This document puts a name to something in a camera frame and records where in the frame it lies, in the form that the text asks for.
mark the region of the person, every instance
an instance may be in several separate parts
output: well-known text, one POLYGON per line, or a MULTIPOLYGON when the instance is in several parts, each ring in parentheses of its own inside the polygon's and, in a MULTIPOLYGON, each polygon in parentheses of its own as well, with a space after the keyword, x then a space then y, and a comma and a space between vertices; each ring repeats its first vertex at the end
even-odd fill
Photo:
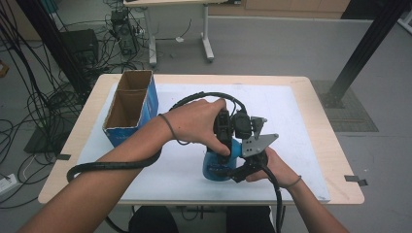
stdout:
MULTIPOLYGON (((142 161, 155 154, 165 143, 175 139, 200 143, 219 154, 229 155, 229 148, 219 142, 213 133, 215 117, 222 109, 225 109, 223 99, 212 103, 201 99, 165 113, 165 118, 154 117, 98 161, 142 161), (174 135, 166 121, 170 123, 174 135)), ((309 232, 347 232, 275 150, 267 148, 266 153, 268 168, 276 176, 280 187, 286 187, 292 195, 309 232)), ((80 174, 18 232, 94 231, 117 205, 141 170, 104 170, 80 174)), ((261 179, 267 177, 260 171, 249 176, 247 182, 261 179)))

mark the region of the power strip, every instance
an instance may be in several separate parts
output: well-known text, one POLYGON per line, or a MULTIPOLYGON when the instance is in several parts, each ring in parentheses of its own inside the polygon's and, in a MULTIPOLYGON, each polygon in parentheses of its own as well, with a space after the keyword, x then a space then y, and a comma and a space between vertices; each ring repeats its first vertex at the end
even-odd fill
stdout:
POLYGON ((7 178, 3 178, 0 181, 0 196, 19 185, 21 185, 21 183, 17 182, 15 174, 11 174, 7 178))

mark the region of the cardboard box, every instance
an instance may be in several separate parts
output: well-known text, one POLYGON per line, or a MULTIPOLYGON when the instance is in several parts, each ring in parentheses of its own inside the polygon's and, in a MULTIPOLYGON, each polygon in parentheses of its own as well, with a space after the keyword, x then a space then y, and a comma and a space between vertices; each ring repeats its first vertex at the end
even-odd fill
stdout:
POLYGON ((119 81, 103 131, 114 147, 157 115, 152 71, 125 71, 119 81))

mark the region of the floor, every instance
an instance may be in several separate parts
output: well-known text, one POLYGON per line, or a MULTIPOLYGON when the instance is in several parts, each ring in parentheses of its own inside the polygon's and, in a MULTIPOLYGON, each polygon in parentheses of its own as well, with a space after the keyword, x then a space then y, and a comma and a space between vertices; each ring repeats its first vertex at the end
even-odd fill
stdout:
MULTIPOLYGON (((86 4, 83 8, 76 5, 81 3, 78 0, 59 4, 59 12, 66 23, 104 18, 102 11, 86 15, 87 9, 100 7, 100 2, 83 2, 86 4), (79 9, 75 16, 72 14, 74 9, 79 9)), ((102 9, 110 11, 105 5, 102 9)), ((209 63, 204 58, 200 40, 194 39, 201 28, 201 23, 194 20, 184 43, 157 42, 159 58, 154 71, 163 74, 305 76, 311 80, 333 81, 369 25, 367 20, 211 17, 210 41, 216 58, 209 63)), ((45 58, 42 50, 36 51, 45 58)), ((28 94, 13 61, 6 52, 0 52, 0 56, 11 65, 7 77, 0 79, 0 118, 18 123, 27 115, 28 94)), ((139 59, 147 66, 147 57, 139 59)), ((408 182, 412 180, 411 63, 412 35, 396 25, 351 86, 379 129, 374 133, 336 134, 354 173, 368 182, 361 188, 365 197, 363 204, 328 206, 351 232, 412 231, 409 200, 412 185, 408 182)), ((36 62, 30 64, 39 74, 40 88, 49 91, 40 66, 36 62)), ((56 64, 51 62, 51 66, 58 73, 56 64)), ((5 128, 3 124, 0 127, 2 131, 5 128)), ((35 162, 30 165, 32 157, 22 150, 34 129, 33 123, 21 126, 7 159, 0 164, 2 174, 15 174, 20 164, 24 168, 22 176, 29 176, 41 168, 35 162)), ((44 177, 50 169, 51 166, 47 166, 41 170, 37 179, 44 177)), ((36 197, 43 183, 44 180, 23 186, 6 202, 5 196, 9 194, 0 196, 0 208, 36 197)), ((0 209, 0 232, 17 231, 40 208, 41 205, 33 201, 18 208, 0 209)), ((203 219, 198 216, 193 221, 184 220, 178 209, 173 208, 172 213, 181 232, 224 232, 221 210, 205 214, 203 219)), ((117 207, 111 213, 111 218, 122 228, 129 217, 129 207, 117 207)), ((287 208, 283 225, 284 232, 306 232, 294 207, 287 208)), ((96 232, 113 231, 103 222, 96 232)))

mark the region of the desk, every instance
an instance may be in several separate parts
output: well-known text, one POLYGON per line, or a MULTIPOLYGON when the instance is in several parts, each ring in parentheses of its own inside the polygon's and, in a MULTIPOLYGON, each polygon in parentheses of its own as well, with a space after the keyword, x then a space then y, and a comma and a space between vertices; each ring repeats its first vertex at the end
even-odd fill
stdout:
POLYGON ((201 33, 201 38, 203 42, 203 47, 206 51, 206 57, 209 61, 213 61, 215 56, 212 52, 212 47, 210 46, 208 37, 208 16, 209 16, 209 6, 210 3, 222 3, 226 0, 136 0, 133 2, 124 1, 124 6, 128 8, 142 8, 144 10, 146 30, 149 37, 149 63, 155 67, 157 64, 156 50, 155 50, 155 36, 152 32, 151 27, 151 14, 149 7, 153 6, 167 6, 167 5, 179 5, 179 4, 202 4, 203 5, 203 32, 201 33))
MULTIPOLYGON (((39 195, 41 203, 47 203, 66 184, 67 171, 76 165, 79 155, 96 121, 110 89, 120 75, 103 75, 97 81, 62 153, 71 154, 67 161, 56 161, 51 175, 39 195)), ((357 183, 347 183, 344 175, 353 175, 348 161, 326 118, 325 112, 310 81, 303 77, 269 76, 209 76, 209 75, 154 75, 156 83, 204 83, 204 84, 260 84, 290 86, 330 195, 328 204, 361 204, 364 197, 357 183)), ((187 204, 199 204, 188 201, 187 204)))

